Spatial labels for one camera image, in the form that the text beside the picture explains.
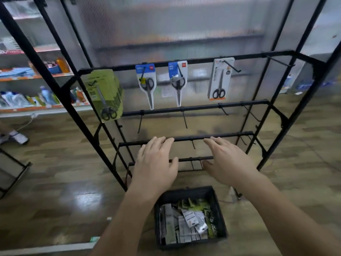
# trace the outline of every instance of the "black metal rack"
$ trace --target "black metal rack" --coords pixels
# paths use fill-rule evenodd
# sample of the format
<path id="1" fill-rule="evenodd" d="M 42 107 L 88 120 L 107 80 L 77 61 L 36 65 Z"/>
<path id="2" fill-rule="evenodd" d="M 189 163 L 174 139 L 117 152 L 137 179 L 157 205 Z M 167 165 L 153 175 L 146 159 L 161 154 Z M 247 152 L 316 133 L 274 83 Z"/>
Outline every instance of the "black metal rack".
<path id="1" fill-rule="evenodd" d="M 75 111 L 74 107 L 71 105 L 71 99 L 70 99 L 70 95 L 69 95 L 69 90 L 70 87 L 77 81 L 79 83 L 79 85 L 82 87 L 83 91 L 85 92 L 85 95 L 87 96 L 92 108 L 94 109 L 94 106 L 91 102 L 91 99 L 89 97 L 89 94 L 86 91 L 86 88 L 84 86 L 83 81 L 81 80 L 80 76 L 83 74 L 88 74 L 91 73 L 93 70 L 97 70 L 97 69 L 112 69 L 113 71 L 124 71 L 124 70 L 134 70 L 135 69 L 135 65 L 122 65 L 122 66 L 114 66 L 114 67 L 101 67 L 101 68 L 94 68 L 92 66 L 91 60 L 89 58 L 89 55 L 84 47 L 83 41 L 80 38 L 80 35 L 77 31 L 77 28 L 75 26 L 75 23 L 72 21 L 72 17 L 70 15 L 70 12 L 68 11 L 67 6 L 64 3 L 64 0 L 61 0 L 62 2 L 62 6 L 64 8 L 64 11 L 70 21 L 70 24 L 75 32 L 75 35 L 78 39 L 78 42 L 80 43 L 80 46 L 84 52 L 84 55 L 86 57 L 86 59 L 88 60 L 89 65 L 91 66 L 91 68 L 87 68 L 87 69 L 81 69 L 79 71 L 76 70 L 74 64 L 72 63 L 72 60 L 70 58 L 70 56 L 68 55 L 66 48 L 64 47 L 60 37 L 57 34 L 57 31 L 55 30 L 48 14 L 45 11 L 45 6 L 46 3 L 44 0 L 34 0 L 39 11 L 41 12 L 41 15 L 43 16 L 47 26 L 49 27 L 52 35 L 54 36 L 57 44 L 59 45 L 62 54 L 64 55 L 65 59 L 67 60 L 67 62 L 70 65 L 71 70 L 74 73 L 74 76 L 71 77 L 69 79 L 69 81 L 67 81 L 62 87 L 59 87 L 59 85 L 57 84 L 57 82 L 55 81 L 55 79 L 53 78 L 53 76 L 51 75 L 51 73 L 48 71 L 48 69 L 45 67 L 44 63 L 42 62 L 42 60 L 39 58 L 39 56 L 37 55 L 37 53 L 34 51 L 32 45 L 29 43 L 28 39 L 25 37 L 25 35 L 23 34 L 23 32 L 21 31 L 21 29 L 19 28 L 18 24 L 15 22 L 15 20 L 12 18 L 12 16 L 10 15 L 10 13 L 7 11 L 7 9 L 5 8 L 4 4 L 0 2 L 0 19 L 3 21 L 5 27 L 7 28 L 7 30 L 11 33 L 11 35 L 13 36 L 13 38 L 17 41 L 17 43 L 19 44 L 19 46 L 21 47 L 21 49 L 25 52 L 25 54 L 28 56 L 28 58 L 31 60 L 32 64 L 35 66 L 35 68 L 37 69 L 37 71 L 40 73 L 40 75 L 44 78 L 44 80 L 47 82 L 47 84 L 49 85 L 49 87 L 51 88 L 51 90 L 56 94 L 56 96 L 58 97 L 58 99 L 61 101 L 61 103 L 63 104 L 63 106 L 65 107 L 65 109 L 67 110 L 67 112 L 71 115 L 71 117 L 74 119 L 75 123 L 79 126 L 79 128 L 81 129 L 81 131 L 84 133 L 84 135 L 86 136 L 86 138 L 89 140 L 89 142 L 91 143 L 91 145 L 94 147 L 94 149 L 97 151 L 97 153 L 99 154 L 99 156 L 102 158 L 102 160 L 104 161 L 104 163 L 106 164 L 106 166 L 109 168 L 109 170 L 112 172 L 112 174 L 114 175 L 114 177 L 117 179 L 117 181 L 119 182 L 119 184 L 122 186 L 122 188 L 126 191 L 127 190 L 127 186 L 126 183 L 121 179 L 121 177 L 118 175 L 117 171 L 116 171 L 116 160 L 117 157 L 120 158 L 120 160 L 123 163 L 123 166 L 126 169 L 126 174 L 132 176 L 129 167 L 133 166 L 135 164 L 135 160 L 134 157 L 129 149 L 130 146 L 135 146 L 135 145 L 142 145 L 142 144 L 146 144 L 148 141 L 147 140 L 142 140 L 142 141 L 136 141 L 136 142 L 127 142 L 126 138 L 121 130 L 122 126 L 118 123 L 117 120 L 115 120 L 115 124 L 116 127 L 120 133 L 120 136 L 123 140 L 122 143 L 119 143 L 118 145 L 116 145 L 115 143 L 115 139 L 110 135 L 108 128 L 106 127 L 105 124 L 103 123 L 99 123 L 99 126 L 95 132 L 94 135 L 91 134 L 91 132 L 89 131 L 89 129 L 86 127 L 85 123 L 83 122 L 83 120 L 80 118 L 80 116 L 78 115 L 78 113 Z M 278 146 L 278 144 L 280 143 L 280 141 L 283 139 L 284 135 L 288 132 L 288 130 L 291 128 L 291 126 L 293 125 L 293 123 L 295 122 L 295 120 L 297 119 L 297 117 L 300 115 L 301 111 L 304 109 L 304 107 L 307 105 L 307 103 L 310 101 L 310 99 L 313 97 L 314 93 L 317 91 L 317 89 L 319 88 L 319 86 L 322 84 L 323 80 L 325 79 L 325 77 L 328 75 L 328 73 L 330 72 L 331 68 L 335 65 L 335 63 L 337 62 L 340 54 L 341 54 L 341 42 L 339 43 L 339 45 L 336 47 L 335 51 L 333 52 L 333 54 L 331 55 L 331 57 L 328 59 L 327 62 L 323 62 L 317 59 L 314 59 L 312 57 L 306 56 L 304 54 L 301 53 L 302 47 L 305 43 L 305 41 L 307 40 L 322 8 L 324 7 L 326 0 L 320 0 L 305 31 L 304 34 L 302 35 L 302 38 L 296 48 L 296 50 L 281 50 L 281 51 L 276 51 L 276 46 L 277 43 L 279 41 L 279 38 L 281 36 L 282 30 L 284 28 L 284 25 L 286 23 L 286 20 L 288 18 L 288 15 L 290 13 L 290 10 L 292 8 L 292 5 L 294 3 L 294 0 L 290 0 L 288 3 L 288 6 L 286 8 L 284 17 L 281 21 L 279 30 L 276 34 L 275 40 L 272 44 L 271 50 L 269 52 L 262 52 L 262 53 L 256 53 L 256 54 L 248 54 L 248 55 L 229 55 L 228 57 L 234 57 L 235 60 L 242 60 L 242 59 L 256 59 L 256 58 L 267 58 L 266 64 L 264 66 L 264 69 L 262 71 L 261 77 L 259 79 L 259 82 L 257 84 L 256 90 L 254 92 L 253 98 L 251 101 L 241 101 L 241 102 L 235 102 L 235 103 L 219 103 L 219 104 L 213 104 L 213 105 L 201 105 L 201 106 L 189 106 L 189 107 L 175 107 L 175 108 L 165 108 L 165 109 L 155 109 L 155 110 L 141 110 L 141 111 L 128 111 L 128 112 L 124 112 L 122 117 L 128 117 L 128 116 L 140 116 L 140 123 L 139 123 L 139 129 L 141 127 L 141 123 L 142 123 L 142 119 L 144 115 L 150 115 L 150 114 L 160 114 L 160 113 L 171 113 L 171 112 L 182 112 L 183 117 L 184 117 L 184 121 L 185 121 L 185 125 L 187 127 L 187 123 L 185 120 L 185 111 L 194 111 L 194 110 L 205 110 L 205 109 L 211 109 L 211 108 L 220 108 L 224 111 L 224 108 L 227 107 L 237 107 L 237 106 L 242 106 L 245 107 L 247 110 L 247 114 L 245 117 L 245 120 L 243 122 L 243 125 L 241 127 L 241 130 L 237 133 L 221 133 L 221 134 L 217 134 L 217 135 L 213 135 L 213 136 L 220 136 L 220 137 L 237 137 L 237 141 L 236 141 L 236 145 L 238 144 L 239 140 L 241 139 L 242 142 L 244 144 L 246 144 L 244 142 L 244 140 L 242 139 L 242 136 L 245 137 L 249 137 L 249 139 L 251 140 L 246 153 L 249 153 L 252 145 L 257 142 L 259 144 L 259 146 L 262 149 L 262 160 L 261 162 L 258 164 L 257 169 L 258 171 L 262 168 L 262 166 L 266 163 L 266 161 L 268 160 L 268 158 L 270 157 L 270 155 L 273 153 L 273 151 L 275 150 L 275 148 Z M 275 59 L 274 57 L 278 57 L 278 56 L 291 56 L 291 60 L 289 62 L 289 64 L 285 64 L 277 59 Z M 208 63 L 208 62 L 213 62 L 215 58 L 199 58 L 199 59 L 190 59 L 187 60 L 188 64 L 199 64 L 199 63 Z M 275 106 L 275 100 L 285 82 L 285 80 L 287 79 L 291 68 L 295 65 L 295 61 L 296 59 L 300 59 L 305 61 L 306 63 L 309 63 L 312 65 L 313 67 L 313 78 L 314 78 L 314 82 L 312 84 L 312 86 L 309 88 L 309 90 L 306 92 L 306 94 L 304 95 L 304 97 L 302 98 L 302 100 L 300 101 L 300 103 L 298 104 L 298 106 L 296 107 L 295 111 L 292 113 L 292 115 L 288 118 L 286 117 L 282 112 L 280 112 Z M 271 98 L 271 100 L 256 100 L 258 91 L 260 89 L 260 86 L 262 84 L 263 78 L 266 74 L 267 68 L 269 67 L 270 61 L 273 60 L 275 62 L 280 63 L 283 66 L 286 66 L 286 70 L 283 74 L 283 77 L 281 79 L 281 81 L 279 82 L 279 85 L 273 95 L 273 97 Z M 155 67 L 165 67 L 168 66 L 168 61 L 167 62 L 157 62 L 155 63 Z M 258 119 L 254 116 L 254 114 L 251 112 L 251 109 L 254 105 L 259 105 L 259 104 L 266 104 L 267 105 L 267 109 L 265 114 L 263 115 L 262 119 Z M 278 136 L 276 137 L 275 141 L 272 143 L 272 145 L 270 146 L 270 148 L 268 150 L 266 150 L 264 148 L 264 146 L 262 146 L 262 144 L 260 143 L 260 141 L 258 140 L 257 136 L 259 134 L 259 131 L 261 130 L 270 110 L 273 110 L 275 113 L 277 113 L 280 116 L 281 119 L 281 127 L 282 130 L 281 132 L 278 134 Z M 258 121 L 258 126 L 256 126 L 256 131 L 255 132 L 243 132 L 245 124 L 247 122 L 247 119 L 249 116 L 253 116 L 257 121 Z M 116 151 L 116 155 L 114 158 L 113 162 L 110 162 L 110 160 L 108 159 L 108 157 L 105 155 L 104 151 L 100 148 L 99 145 L 99 139 L 98 139 L 98 134 L 100 129 L 103 128 L 105 133 L 108 135 L 110 142 L 112 143 L 115 151 Z M 199 139 L 204 139 L 206 137 L 210 137 L 211 135 L 196 135 L 196 136 L 187 136 L 187 137 L 176 137 L 175 141 L 176 142 L 180 142 L 180 141 L 191 141 L 193 146 L 194 140 L 199 140 Z M 130 155 L 131 161 L 130 163 L 126 163 L 125 160 L 122 157 L 122 154 L 120 152 L 120 148 L 121 147 L 126 147 L 126 149 L 128 150 L 128 153 Z M 192 161 L 201 161 L 203 159 L 212 159 L 212 156 L 209 157 L 189 157 L 189 158 L 180 158 L 179 161 L 180 162 L 185 162 L 185 161 L 190 161 L 192 163 Z"/>
<path id="2" fill-rule="evenodd" d="M 5 175 L 7 175 L 7 176 L 9 176 L 10 178 L 13 179 L 13 182 L 11 183 L 11 185 L 8 188 L 1 188 L 0 187 L 0 191 L 2 192 L 2 195 L 0 196 L 0 199 L 2 199 L 10 191 L 10 189 L 17 183 L 17 181 L 20 179 L 20 177 L 23 175 L 23 173 L 32 165 L 32 163 L 28 162 L 27 164 L 23 164 L 22 162 L 18 161 L 12 155 L 10 155 L 6 151 L 2 150 L 1 148 L 0 148 L 0 154 L 5 155 L 9 159 L 11 159 L 13 162 L 19 164 L 22 167 L 22 170 L 18 174 L 18 176 L 14 176 L 14 175 L 10 174 L 9 172 L 5 171 L 4 169 L 2 169 L 0 167 L 0 172 L 2 172 L 2 174 L 5 174 Z"/>

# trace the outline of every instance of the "person's right hand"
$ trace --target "person's right hand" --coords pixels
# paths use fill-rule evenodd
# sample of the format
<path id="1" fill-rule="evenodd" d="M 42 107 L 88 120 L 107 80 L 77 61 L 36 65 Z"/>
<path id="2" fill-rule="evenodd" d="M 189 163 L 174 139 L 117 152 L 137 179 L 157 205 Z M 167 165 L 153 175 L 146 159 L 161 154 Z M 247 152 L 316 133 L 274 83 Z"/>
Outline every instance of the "person's right hand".
<path id="1" fill-rule="evenodd" d="M 214 163 L 202 162 L 203 168 L 220 183 L 242 189 L 243 184 L 260 175 L 251 158 L 238 146 L 220 137 L 204 139 L 212 151 Z"/>

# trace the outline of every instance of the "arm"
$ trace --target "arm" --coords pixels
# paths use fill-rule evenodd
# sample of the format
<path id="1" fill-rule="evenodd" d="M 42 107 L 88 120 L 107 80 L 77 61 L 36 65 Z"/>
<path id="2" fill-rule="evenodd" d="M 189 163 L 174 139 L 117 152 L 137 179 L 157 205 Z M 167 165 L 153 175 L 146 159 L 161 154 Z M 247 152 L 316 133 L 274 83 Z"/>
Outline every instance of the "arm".
<path id="1" fill-rule="evenodd" d="M 173 142 L 174 138 L 154 137 L 141 147 L 129 189 L 90 256 L 136 255 L 147 216 L 178 173 L 179 159 L 168 163 Z"/>
<path id="2" fill-rule="evenodd" d="M 203 166 L 216 180 L 244 194 L 261 215 L 283 255 L 337 255 L 341 243 L 330 232 L 293 205 L 238 146 L 211 137 L 214 164 Z"/>

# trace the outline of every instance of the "black crate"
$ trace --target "black crate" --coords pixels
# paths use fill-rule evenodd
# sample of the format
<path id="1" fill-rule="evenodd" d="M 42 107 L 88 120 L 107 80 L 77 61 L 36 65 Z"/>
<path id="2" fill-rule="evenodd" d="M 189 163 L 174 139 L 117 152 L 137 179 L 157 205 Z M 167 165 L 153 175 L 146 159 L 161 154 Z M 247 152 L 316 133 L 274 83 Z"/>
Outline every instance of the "black crate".
<path id="1" fill-rule="evenodd" d="M 181 199 L 200 199 L 205 198 L 210 203 L 211 212 L 215 219 L 214 224 L 217 228 L 217 238 L 205 239 L 199 241 L 192 241 L 190 243 L 175 243 L 162 245 L 160 241 L 160 207 L 168 203 L 177 203 Z M 154 206 L 154 220 L 155 220 L 155 235 L 156 244 L 161 250 L 172 250 L 185 247 L 190 244 L 217 242 L 228 237 L 223 214 L 221 213 L 218 199 L 212 186 L 205 186 L 199 188 L 177 189 L 166 191 L 160 196 Z"/>

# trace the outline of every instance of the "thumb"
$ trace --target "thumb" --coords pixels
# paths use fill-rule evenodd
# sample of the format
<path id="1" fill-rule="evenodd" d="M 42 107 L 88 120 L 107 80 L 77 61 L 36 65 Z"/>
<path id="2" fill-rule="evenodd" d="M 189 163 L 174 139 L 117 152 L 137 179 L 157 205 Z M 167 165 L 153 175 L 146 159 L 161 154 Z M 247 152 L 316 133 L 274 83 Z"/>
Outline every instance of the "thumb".
<path id="1" fill-rule="evenodd" d="M 214 165 L 213 165 L 211 162 L 209 162 L 209 161 L 207 161 L 207 160 L 203 160 L 203 161 L 202 161 L 202 167 L 203 167 L 203 169 L 204 169 L 205 171 L 207 171 L 210 175 L 213 174 L 213 172 L 214 172 Z"/>
<path id="2" fill-rule="evenodd" d="M 178 170 L 179 170 L 179 158 L 178 157 L 174 157 L 174 159 L 172 160 L 172 164 L 171 164 L 169 169 L 171 171 L 178 172 Z"/>

